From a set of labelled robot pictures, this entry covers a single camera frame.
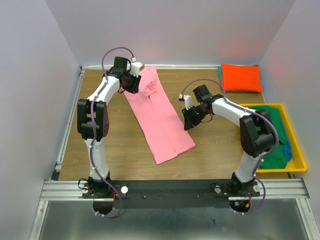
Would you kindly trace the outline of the pink t shirt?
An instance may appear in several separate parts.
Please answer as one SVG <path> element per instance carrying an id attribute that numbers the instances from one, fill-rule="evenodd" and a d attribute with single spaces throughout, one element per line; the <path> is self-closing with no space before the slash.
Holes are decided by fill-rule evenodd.
<path id="1" fill-rule="evenodd" d="M 172 106 L 155 66 L 141 72 L 138 93 L 124 95 L 144 133 L 157 165 L 196 146 Z"/>

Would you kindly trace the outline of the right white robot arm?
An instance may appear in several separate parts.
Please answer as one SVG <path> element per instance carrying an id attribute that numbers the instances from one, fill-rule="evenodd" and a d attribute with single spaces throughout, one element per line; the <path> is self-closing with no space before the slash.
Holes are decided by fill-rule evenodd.
<path id="1" fill-rule="evenodd" d="M 261 162 L 279 143 L 270 115 L 264 109 L 245 108 L 225 95 L 212 95 L 204 84 L 196 87 L 193 93 L 199 103 L 197 106 L 190 95 L 180 93 L 178 97 L 184 103 L 184 130 L 198 126 L 207 115 L 224 117 L 239 127 L 243 155 L 229 186 L 234 195 L 241 196 L 253 186 Z"/>

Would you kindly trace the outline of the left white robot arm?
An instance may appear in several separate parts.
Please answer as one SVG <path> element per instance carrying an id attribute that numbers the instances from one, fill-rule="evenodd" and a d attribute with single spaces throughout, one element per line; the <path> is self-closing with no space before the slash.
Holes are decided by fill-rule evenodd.
<path id="1" fill-rule="evenodd" d="M 137 94 L 143 69 L 144 64 L 134 56 L 131 59 L 116 56 L 97 89 L 77 102 L 77 131 L 86 144 L 90 162 L 87 186 L 83 190 L 93 196 L 120 196 L 111 184 L 106 162 L 105 138 L 110 128 L 108 103 L 115 93 Z"/>

